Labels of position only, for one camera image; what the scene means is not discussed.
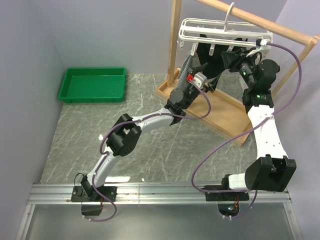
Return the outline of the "striped grey boxer underwear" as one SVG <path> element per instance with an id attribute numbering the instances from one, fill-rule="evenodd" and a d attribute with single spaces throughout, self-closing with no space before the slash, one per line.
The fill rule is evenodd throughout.
<path id="1" fill-rule="evenodd" d="M 191 55 L 191 52 L 189 52 L 186 55 L 186 58 L 184 59 L 184 62 L 182 64 L 182 67 L 179 71 L 179 74 L 177 76 L 177 83 L 174 86 L 174 89 L 184 88 L 188 85 L 187 76 L 188 76 L 188 70 L 194 69 L 197 67 L 200 67 L 201 63 L 198 57 L 198 54 L 195 53 L 194 55 Z"/>

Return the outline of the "white clip hanger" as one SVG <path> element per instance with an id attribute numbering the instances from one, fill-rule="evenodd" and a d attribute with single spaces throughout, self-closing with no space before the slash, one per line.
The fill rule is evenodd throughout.
<path id="1" fill-rule="evenodd" d="M 227 9 L 224 20 L 185 18 L 178 31 L 177 44 L 180 50 L 185 42 L 191 42 L 190 49 L 193 56 L 199 43 L 211 44 L 209 55 L 214 53 L 215 45 L 229 46 L 228 52 L 235 47 L 254 50 L 256 40 L 264 37 L 272 39 L 273 33 L 246 21 L 230 21 L 231 11 L 235 3 L 232 2 Z"/>

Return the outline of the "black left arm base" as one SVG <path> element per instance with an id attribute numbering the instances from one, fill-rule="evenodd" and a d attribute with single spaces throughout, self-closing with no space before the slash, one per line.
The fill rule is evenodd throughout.
<path id="1" fill-rule="evenodd" d="M 116 186 L 101 186 L 97 189 L 112 202 L 116 200 Z M 90 196 L 87 196 L 80 185 L 73 187 L 70 201 L 72 203 L 81 203 L 81 213 L 85 217 L 99 216 L 103 210 L 103 203 L 107 202 L 96 191 L 93 191 Z"/>

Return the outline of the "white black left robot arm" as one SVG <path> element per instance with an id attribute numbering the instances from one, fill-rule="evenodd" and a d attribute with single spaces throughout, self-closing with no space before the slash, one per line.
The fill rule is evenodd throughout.
<path id="1" fill-rule="evenodd" d="M 169 127 L 182 119 L 187 119 L 185 110 L 199 96 L 207 91 L 207 77 L 203 70 L 208 67 L 204 63 L 187 70 L 186 85 L 173 89 L 166 105 L 158 111 L 147 115 L 131 117 L 127 113 L 120 116 L 110 132 L 103 138 L 97 164 L 80 184 L 83 195 L 89 201 L 96 201 L 101 195 L 101 187 L 113 167 L 120 158 L 129 155 L 136 147 L 140 136 L 152 130 Z"/>

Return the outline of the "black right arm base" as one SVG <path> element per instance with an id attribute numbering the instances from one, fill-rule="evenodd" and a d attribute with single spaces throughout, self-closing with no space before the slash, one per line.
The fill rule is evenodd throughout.
<path id="1" fill-rule="evenodd" d="M 217 207 L 221 215 L 225 217 L 236 217 L 240 214 L 240 201 L 248 201 L 247 192 L 206 192 L 207 202 L 218 202 Z"/>

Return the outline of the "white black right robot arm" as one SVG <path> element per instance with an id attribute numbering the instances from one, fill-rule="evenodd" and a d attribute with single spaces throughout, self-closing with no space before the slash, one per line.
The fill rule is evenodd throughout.
<path id="1" fill-rule="evenodd" d="M 281 68 L 271 59 L 256 63 L 257 57 L 243 49 L 223 51 L 221 57 L 224 67 L 230 72 L 238 72 L 247 85 L 242 103 L 254 129 L 257 157 L 244 173 L 229 175 L 228 183 L 220 187 L 220 194 L 231 200 L 240 190 L 282 192 L 297 164 L 282 146 L 274 117 L 270 88 Z"/>

